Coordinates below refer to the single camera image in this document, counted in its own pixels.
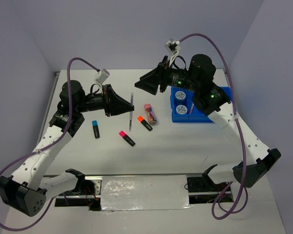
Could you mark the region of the thin grey pen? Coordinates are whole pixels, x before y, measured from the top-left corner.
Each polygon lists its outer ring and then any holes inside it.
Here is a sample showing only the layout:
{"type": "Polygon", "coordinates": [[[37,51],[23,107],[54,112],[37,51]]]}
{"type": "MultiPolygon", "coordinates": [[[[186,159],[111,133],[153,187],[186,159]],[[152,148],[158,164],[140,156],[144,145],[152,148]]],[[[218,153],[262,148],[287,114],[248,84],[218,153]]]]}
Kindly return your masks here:
{"type": "MultiPolygon", "coordinates": [[[[134,106],[134,93],[131,93],[130,105],[134,106]]],[[[130,111],[130,113],[129,113],[129,128],[128,128],[130,132],[131,132],[131,129],[132,129],[132,119],[133,119],[133,111],[130,111]]]]}

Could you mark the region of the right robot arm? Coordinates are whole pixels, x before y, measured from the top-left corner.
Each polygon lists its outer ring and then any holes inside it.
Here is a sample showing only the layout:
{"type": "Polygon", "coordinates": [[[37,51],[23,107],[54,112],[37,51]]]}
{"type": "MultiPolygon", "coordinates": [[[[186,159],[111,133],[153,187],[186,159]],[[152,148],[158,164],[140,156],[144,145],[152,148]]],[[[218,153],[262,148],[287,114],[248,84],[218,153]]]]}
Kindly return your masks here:
{"type": "Polygon", "coordinates": [[[203,54],[194,55],[188,69],[172,68],[164,57],[134,86],[152,95],[163,93],[168,86],[192,91],[196,109],[212,120],[237,150],[242,151],[242,159],[237,164],[214,164],[204,171],[203,187],[213,191],[220,183],[237,181],[243,187],[251,188],[280,159],[281,153],[263,143],[239,116],[233,98],[214,83],[215,72],[211,58],[203,54]]]}

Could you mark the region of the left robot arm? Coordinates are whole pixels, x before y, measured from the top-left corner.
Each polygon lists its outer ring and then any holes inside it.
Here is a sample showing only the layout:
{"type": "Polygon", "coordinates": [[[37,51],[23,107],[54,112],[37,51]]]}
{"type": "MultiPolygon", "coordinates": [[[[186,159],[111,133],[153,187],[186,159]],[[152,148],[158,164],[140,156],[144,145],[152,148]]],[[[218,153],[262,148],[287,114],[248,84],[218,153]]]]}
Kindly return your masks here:
{"type": "Polygon", "coordinates": [[[110,84],[101,93],[86,94],[81,84],[72,80],[62,86],[57,111],[33,155],[9,177],[0,176],[0,196],[6,205],[33,217],[45,202],[66,191],[79,195],[94,183],[75,169],[43,181],[43,177],[59,152],[74,137],[84,122],[83,113],[104,110],[105,115],[117,116],[134,110],[133,104],[117,95],[110,84]]]}

